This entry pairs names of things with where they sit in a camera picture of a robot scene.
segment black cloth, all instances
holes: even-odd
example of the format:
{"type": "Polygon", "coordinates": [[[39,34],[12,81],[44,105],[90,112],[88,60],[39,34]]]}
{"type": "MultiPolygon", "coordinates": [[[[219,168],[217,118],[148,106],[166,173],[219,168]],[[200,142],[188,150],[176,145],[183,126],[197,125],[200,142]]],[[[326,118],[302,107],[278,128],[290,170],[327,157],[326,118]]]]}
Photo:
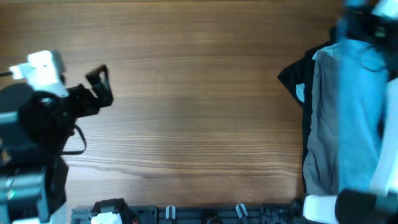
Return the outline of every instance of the black cloth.
{"type": "Polygon", "coordinates": [[[311,114],[312,114],[312,80],[315,68],[315,61],[312,60],[313,55],[320,49],[331,46],[337,43],[336,39],[336,27],[329,30],[330,40],[325,42],[318,47],[314,47],[305,52],[304,57],[300,60],[289,65],[278,75],[278,79],[282,84],[288,89],[293,98],[303,107],[303,122],[302,122],[302,132],[303,132],[303,157],[302,165],[304,164],[305,157],[308,154],[308,137],[311,132],[311,114]],[[296,85],[304,83],[304,103],[297,98],[296,85]]]}

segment wooden table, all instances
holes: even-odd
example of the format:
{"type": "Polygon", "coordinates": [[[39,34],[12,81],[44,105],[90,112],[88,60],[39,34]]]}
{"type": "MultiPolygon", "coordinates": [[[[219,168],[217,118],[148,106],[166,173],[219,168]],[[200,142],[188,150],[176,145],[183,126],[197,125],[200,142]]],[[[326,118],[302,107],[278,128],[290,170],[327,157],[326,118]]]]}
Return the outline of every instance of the wooden table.
{"type": "MultiPolygon", "coordinates": [[[[277,76],[328,40],[337,1],[0,2],[1,71],[43,49],[62,53],[68,86],[109,67],[114,104],[78,121],[88,149],[65,156],[69,209],[302,193],[302,109],[277,76]]],[[[65,150],[81,147],[72,137],[65,150]]]]}

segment brown wooden surface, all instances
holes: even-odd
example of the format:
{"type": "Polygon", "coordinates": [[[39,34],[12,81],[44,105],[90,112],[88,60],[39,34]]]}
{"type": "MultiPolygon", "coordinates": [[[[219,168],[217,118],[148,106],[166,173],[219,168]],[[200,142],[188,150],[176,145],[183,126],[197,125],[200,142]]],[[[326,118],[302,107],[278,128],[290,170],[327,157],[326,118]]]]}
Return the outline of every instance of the brown wooden surface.
{"type": "Polygon", "coordinates": [[[338,1],[91,2],[0,4],[1,70],[43,49],[61,51],[68,86],[110,69],[114,105],[79,120],[88,149],[65,157],[69,209],[301,194],[302,109],[277,75],[328,39],[338,1]]]}

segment gray cloth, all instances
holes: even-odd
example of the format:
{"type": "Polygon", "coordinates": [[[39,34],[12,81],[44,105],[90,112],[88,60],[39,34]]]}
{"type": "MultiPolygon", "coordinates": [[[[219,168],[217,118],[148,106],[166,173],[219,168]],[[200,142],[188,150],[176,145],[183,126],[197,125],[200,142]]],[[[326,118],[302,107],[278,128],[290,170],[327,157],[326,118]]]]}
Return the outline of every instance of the gray cloth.
{"type": "Polygon", "coordinates": [[[338,60],[319,51],[313,76],[311,132],[303,175],[308,194],[338,194],[338,60]]]}

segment blue cloth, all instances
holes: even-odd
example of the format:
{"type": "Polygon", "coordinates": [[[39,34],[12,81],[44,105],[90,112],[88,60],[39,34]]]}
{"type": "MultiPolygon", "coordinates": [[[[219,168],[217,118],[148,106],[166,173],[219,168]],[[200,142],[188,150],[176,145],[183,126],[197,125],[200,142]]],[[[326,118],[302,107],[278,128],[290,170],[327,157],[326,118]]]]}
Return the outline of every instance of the blue cloth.
{"type": "Polygon", "coordinates": [[[339,191],[366,191],[381,151],[377,127],[389,73],[369,70],[379,70],[384,62],[367,43],[341,39],[339,56],[339,191]]]}

